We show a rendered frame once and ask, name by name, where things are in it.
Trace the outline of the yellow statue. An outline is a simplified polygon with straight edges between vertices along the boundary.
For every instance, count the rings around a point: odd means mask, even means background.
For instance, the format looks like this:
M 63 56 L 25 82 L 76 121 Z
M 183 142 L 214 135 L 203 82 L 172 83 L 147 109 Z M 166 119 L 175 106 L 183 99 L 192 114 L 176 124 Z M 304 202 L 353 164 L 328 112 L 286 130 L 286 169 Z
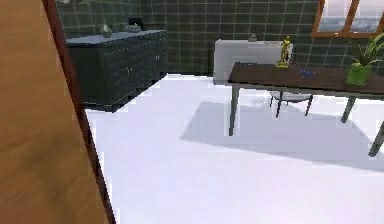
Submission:
M 287 68 L 289 66 L 290 45 L 291 45 L 290 37 L 286 36 L 281 43 L 280 60 L 276 64 L 278 68 Z

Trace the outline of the dark grey sideboard cabinet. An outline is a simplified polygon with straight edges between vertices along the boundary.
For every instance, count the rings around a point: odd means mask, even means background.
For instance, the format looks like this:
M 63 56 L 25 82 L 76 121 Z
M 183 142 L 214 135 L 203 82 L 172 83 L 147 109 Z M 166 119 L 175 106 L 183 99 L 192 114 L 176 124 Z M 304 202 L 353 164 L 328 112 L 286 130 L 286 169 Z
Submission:
M 147 30 L 67 41 L 87 109 L 115 112 L 166 75 L 166 32 Z

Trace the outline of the white chair with black legs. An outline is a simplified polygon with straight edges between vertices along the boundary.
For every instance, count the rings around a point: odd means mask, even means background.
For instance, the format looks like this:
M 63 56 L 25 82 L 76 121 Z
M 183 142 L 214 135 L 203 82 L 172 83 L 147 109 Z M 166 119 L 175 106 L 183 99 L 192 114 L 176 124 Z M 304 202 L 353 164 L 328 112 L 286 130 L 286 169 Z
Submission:
M 271 91 L 270 95 L 271 95 L 271 99 L 270 99 L 269 106 L 272 106 L 272 103 L 274 100 L 278 102 L 276 114 L 275 114 L 276 118 L 279 117 L 281 104 L 283 102 L 285 102 L 286 104 L 289 104 L 289 103 L 299 103 L 299 102 L 307 101 L 308 104 L 306 107 L 305 115 L 308 115 L 311 108 L 312 101 L 313 101 L 313 96 L 311 94 Z

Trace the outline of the black box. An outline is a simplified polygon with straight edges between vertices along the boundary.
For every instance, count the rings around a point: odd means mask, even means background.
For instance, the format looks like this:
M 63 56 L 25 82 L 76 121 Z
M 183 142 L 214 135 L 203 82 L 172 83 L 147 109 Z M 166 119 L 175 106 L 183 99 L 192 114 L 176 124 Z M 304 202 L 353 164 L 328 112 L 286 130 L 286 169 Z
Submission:
M 138 25 L 138 26 L 140 26 L 141 28 L 144 27 L 144 25 L 143 25 L 143 21 L 142 21 L 142 19 L 141 19 L 140 17 L 130 17 L 130 18 L 128 19 L 128 23 L 129 23 L 130 25 Z

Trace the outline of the dark wooden table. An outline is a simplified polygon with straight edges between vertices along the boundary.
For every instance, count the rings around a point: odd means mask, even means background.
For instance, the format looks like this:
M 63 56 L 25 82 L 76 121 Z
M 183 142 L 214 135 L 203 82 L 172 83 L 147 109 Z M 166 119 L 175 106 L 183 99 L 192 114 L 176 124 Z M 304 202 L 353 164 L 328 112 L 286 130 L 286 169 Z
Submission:
M 311 78 L 302 78 L 300 75 L 302 69 L 310 69 L 315 75 Z M 357 98 L 384 101 L 384 77 L 370 74 L 364 86 L 355 86 L 346 83 L 347 72 L 347 69 L 333 67 L 277 68 L 271 64 L 236 62 L 228 80 L 228 84 L 232 87 L 228 134 L 233 135 L 241 88 L 347 97 L 342 123 L 347 121 Z

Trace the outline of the grey vase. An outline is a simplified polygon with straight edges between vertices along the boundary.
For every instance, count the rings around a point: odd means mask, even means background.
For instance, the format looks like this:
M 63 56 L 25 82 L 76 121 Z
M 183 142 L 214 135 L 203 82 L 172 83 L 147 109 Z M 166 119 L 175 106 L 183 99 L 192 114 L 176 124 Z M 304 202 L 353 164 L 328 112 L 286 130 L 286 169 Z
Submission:
M 100 34 L 104 38 L 110 38 L 112 36 L 112 30 L 109 28 L 109 26 L 106 23 L 103 23 L 103 25 L 100 28 Z

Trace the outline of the brown wooden door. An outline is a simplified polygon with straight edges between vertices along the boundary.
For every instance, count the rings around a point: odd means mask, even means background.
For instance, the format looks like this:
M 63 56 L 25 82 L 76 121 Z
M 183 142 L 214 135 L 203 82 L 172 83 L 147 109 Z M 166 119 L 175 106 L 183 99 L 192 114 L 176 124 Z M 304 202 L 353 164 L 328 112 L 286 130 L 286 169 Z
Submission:
M 0 0 L 0 224 L 116 224 L 55 0 Z

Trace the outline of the green potted plant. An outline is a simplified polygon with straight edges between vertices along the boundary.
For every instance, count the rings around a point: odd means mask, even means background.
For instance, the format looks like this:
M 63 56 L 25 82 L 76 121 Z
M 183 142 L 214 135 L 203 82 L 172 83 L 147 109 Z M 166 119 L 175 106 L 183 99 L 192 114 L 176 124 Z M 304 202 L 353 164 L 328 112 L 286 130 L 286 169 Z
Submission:
M 372 73 L 373 65 L 384 61 L 379 52 L 384 49 L 384 32 L 369 38 L 368 44 L 362 48 L 357 41 L 351 41 L 357 51 L 353 62 L 347 72 L 346 83 L 355 86 L 364 86 L 368 76 Z

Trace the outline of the wooden framed window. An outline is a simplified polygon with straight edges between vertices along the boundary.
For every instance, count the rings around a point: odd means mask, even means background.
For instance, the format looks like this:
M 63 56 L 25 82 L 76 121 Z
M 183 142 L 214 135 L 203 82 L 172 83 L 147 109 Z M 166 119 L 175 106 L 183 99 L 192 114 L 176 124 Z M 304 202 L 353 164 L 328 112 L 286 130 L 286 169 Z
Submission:
M 384 0 L 319 0 L 311 36 L 368 38 L 384 32 Z

